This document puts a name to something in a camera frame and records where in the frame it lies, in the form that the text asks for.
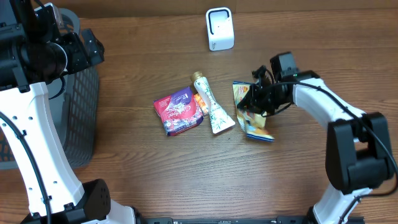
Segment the yellow wipes package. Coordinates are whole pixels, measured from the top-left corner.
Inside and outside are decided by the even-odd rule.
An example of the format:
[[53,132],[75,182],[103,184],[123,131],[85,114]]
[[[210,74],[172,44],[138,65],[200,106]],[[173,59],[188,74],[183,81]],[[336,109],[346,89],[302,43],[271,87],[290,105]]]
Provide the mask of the yellow wipes package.
[[241,129],[246,133],[246,137],[261,141],[273,142],[274,137],[265,129],[266,118],[260,114],[238,109],[238,104],[249,92],[250,83],[234,81],[233,96],[236,108],[236,116]]

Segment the white bottle gold cap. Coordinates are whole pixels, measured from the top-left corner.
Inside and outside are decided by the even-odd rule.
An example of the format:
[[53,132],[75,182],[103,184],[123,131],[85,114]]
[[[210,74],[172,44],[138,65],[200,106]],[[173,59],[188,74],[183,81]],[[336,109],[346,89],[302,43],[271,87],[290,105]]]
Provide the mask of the white bottle gold cap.
[[208,108],[208,115],[213,134],[219,134],[220,132],[233,127],[235,125],[234,120],[216,101],[210,84],[202,72],[195,72],[190,78],[193,82],[193,86]]

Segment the small orange packet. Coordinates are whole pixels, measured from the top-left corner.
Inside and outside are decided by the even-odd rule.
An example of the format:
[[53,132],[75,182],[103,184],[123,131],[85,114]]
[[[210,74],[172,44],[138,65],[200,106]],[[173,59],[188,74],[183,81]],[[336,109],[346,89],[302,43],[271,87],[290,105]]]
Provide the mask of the small orange packet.
[[206,103],[204,102],[204,100],[202,99],[202,97],[200,96],[200,94],[196,93],[194,95],[194,98],[195,98],[196,102],[198,103],[199,107],[201,108],[203,115],[204,116],[208,115],[208,107],[207,107]]

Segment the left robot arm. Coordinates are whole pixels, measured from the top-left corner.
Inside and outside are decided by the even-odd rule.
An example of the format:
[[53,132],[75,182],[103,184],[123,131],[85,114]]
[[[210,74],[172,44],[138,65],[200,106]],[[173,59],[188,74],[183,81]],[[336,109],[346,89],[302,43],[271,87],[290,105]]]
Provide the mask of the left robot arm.
[[1,2],[1,129],[29,201],[25,223],[136,223],[102,179],[82,183],[64,153],[50,112],[48,84],[104,60],[90,29],[62,34],[53,4]]

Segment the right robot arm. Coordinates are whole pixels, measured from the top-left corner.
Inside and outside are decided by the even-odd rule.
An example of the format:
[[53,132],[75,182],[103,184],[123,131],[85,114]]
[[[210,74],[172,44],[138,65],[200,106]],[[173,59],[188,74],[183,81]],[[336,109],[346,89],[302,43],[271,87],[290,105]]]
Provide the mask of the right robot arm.
[[362,199],[396,193],[396,187],[373,193],[384,181],[397,177],[385,116],[365,113],[342,100],[314,71],[301,71],[291,52],[272,57],[270,65],[252,71],[255,82],[237,107],[266,118],[295,105],[327,132],[325,170],[329,186],[295,223],[350,223],[349,215]]

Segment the purple red pad package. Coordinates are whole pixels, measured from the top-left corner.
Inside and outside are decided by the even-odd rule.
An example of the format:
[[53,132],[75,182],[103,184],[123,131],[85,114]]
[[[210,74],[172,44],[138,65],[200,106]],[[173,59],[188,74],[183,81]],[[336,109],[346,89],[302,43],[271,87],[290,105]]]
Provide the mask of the purple red pad package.
[[168,136],[176,136],[203,121],[203,112],[189,86],[153,104]]

